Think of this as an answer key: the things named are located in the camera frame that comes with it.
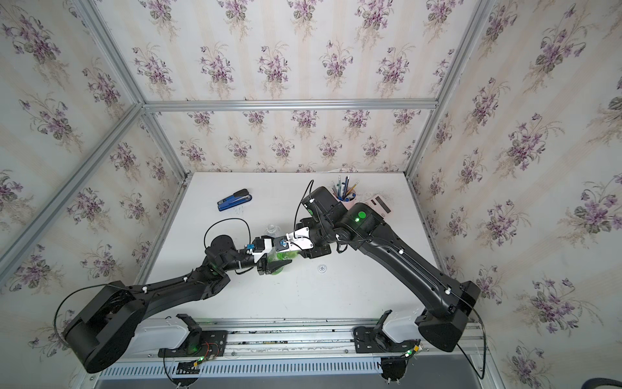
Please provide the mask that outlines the green plastic bottle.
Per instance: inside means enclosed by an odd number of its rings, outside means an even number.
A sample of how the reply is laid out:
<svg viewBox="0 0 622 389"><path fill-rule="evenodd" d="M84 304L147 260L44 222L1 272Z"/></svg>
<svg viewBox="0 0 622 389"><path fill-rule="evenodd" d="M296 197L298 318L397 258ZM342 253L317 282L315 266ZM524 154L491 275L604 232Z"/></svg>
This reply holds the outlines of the green plastic bottle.
<svg viewBox="0 0 622 389"><path fill-rule="evenodd" d="M272 276L276 276L283 271L284 267L291 264L293 259L298 256L298 251L275 251L268 257L269 268Z"/></svg>

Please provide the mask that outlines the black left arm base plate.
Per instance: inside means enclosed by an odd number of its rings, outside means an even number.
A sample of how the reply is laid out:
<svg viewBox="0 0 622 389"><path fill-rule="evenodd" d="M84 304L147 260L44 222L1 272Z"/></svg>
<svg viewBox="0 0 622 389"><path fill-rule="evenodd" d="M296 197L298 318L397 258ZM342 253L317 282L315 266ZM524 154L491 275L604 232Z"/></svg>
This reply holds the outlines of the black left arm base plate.
<svg viewBox="0 0 622 389"><path fill-rule="evenodd" d="M180 330L165 337L159 358L197 358L202 360L223 357L228 340L224 330L204 330L188 314L177 314L173 321Z"/></svg>

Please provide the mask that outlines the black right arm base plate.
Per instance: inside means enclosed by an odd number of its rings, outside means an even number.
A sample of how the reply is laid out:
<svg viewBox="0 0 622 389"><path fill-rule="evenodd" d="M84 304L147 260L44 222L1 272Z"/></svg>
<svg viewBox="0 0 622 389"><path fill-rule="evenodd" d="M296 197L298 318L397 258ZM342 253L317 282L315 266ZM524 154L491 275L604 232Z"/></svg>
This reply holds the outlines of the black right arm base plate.
<svg viewBox="0 0 622 389"><path fill-rule="evenodd" d="M385 311L374 327L359 326L352 330L356 353L401 353L408 357L420 351L420 339L396 343L385 334L382 326L391 313L392 310Z"/></svg>

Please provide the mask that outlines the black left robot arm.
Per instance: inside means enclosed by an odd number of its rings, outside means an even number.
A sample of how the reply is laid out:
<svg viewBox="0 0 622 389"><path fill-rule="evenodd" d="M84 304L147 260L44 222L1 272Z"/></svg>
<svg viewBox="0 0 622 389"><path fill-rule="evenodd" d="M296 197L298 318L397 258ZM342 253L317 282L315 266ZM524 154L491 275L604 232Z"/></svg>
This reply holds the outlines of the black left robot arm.
<svg viewBox="0 0 622 389"><path fill-rule="evenodd" d="M291 261L270 263L269 254L289 251L298 253L302 248L288 236L261 236L237 249L230 236L220 235L205 248L202 264L192 272L153 284L126 286L115 281L103 285L65 327L62 339L88 373L101 372L126 353L144 319L212 298L230 282L229 272L255 268L261 275L272 274Z"/></svg>

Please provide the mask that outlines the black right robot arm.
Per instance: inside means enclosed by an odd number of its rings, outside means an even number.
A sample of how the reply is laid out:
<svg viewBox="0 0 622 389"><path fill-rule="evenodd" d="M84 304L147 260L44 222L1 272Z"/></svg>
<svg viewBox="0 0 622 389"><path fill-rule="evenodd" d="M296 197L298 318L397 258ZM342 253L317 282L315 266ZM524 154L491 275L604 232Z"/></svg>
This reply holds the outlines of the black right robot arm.
<svg viewBox="0 0 622 389"><path fill-rule="evenodd" d="M361 252L382 265L423 305L405 314L386 311L365 341L382 352L393 352L398 345L416 340L426 340L443 352L455 350L480 294L475 283L458 282L433 266L367 204L345 207L324 186L303 197L301 204L309 213L301 223L309 228L315 249L336 243Z"/></svg>

